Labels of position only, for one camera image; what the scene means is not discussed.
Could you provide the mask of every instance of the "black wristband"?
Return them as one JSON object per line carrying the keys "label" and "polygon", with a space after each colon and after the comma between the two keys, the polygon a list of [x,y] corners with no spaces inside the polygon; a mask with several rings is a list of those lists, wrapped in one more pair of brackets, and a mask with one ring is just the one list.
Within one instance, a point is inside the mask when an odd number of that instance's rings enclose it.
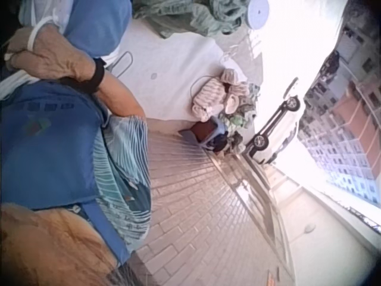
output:
{"label": "black wristband", "polygon": [[98,90],[98,87],[105,76],[104,65],[106,64],[101,58],[94,58],[94,62],[95,72],[90,80],[78,82],[70,77],[63,77],[59,80],[59,82],[63,85],[71,86],[77,91],[84,92],[86,94],[94,94]]}
{"label": "black wristband", "polygon": [[98,87],[101,84],[103,77],[105,76],[105,61],[101,58],[94,58],[94,62],[94,75],[90,80],[86,80],[80,83],[82,85],[83,91],[87,94],[94,94],[98,90]]}

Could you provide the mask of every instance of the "paved ground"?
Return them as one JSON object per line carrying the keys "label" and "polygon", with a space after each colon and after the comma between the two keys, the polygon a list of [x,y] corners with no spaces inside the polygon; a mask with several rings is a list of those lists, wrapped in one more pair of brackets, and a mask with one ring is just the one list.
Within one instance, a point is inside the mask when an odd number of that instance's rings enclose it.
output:
{"label": "paved ground", "polygon": [[149,168],[151,230],[130,261],[143,285],[266,285],[269,270],[279,273],[277,285],[293,285],[259,224],[203,151],[150,133]]}

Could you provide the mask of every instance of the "tire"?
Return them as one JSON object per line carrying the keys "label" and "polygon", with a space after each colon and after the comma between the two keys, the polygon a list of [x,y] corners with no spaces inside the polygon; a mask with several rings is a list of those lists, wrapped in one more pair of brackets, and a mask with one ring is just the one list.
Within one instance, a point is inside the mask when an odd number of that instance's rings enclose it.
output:
{"label": "tire", "polygon": [[256,134],[252,139],[252,143],[257,151],[263,151],[268,147],[268,137],[266,135]]}
{"label": "tire", "polygon": [[289,111],[298,111],[300,108],[300,101],[297,97],[290,97],[286,100],[286,107]]}

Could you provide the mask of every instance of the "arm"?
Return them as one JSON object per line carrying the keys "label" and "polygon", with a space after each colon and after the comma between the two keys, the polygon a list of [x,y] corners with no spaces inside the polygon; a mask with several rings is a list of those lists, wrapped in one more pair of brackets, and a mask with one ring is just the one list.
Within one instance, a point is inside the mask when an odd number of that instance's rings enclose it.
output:
{"label": "arm", "polygon": [[[28,51],[27,41],[31,31],[31,28],[19,29],[10,40],[7,52],[12,57],[7,61],[8,67],[23,69],[40,79],[72,77],[82,82],[94,75],[93,59],[73,47],[53,25],[47,24],[41,28],[33,44],[33,51]],[[129,89],[108,71],[105,72],[96,96],[117,116],[145,117],[142,107]]]}
{"label": "arm", "polygon": [[[93,60],[84,54],[72,66],[72,77],[79,82],[89,80],[95,72]],[[117,116],[137,115],[145,118],[142,107],[131,91],[108,71],[105,71],[99,91],[95,95]]]}

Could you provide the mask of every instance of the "forearm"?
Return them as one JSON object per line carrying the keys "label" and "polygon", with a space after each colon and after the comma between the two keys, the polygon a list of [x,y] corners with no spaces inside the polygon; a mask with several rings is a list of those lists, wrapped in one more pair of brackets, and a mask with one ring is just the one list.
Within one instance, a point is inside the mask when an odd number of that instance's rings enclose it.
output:
{"label": "forearm", "polygon": [[[89,80],[95,72],[95,64],[88,57],[80,57],[74,65],[74,70],[74,77],[78,81]],[[136,115],[145,118],[144,111],[132,92],[108,71],[105,71],[95,95],[117,116]]]}

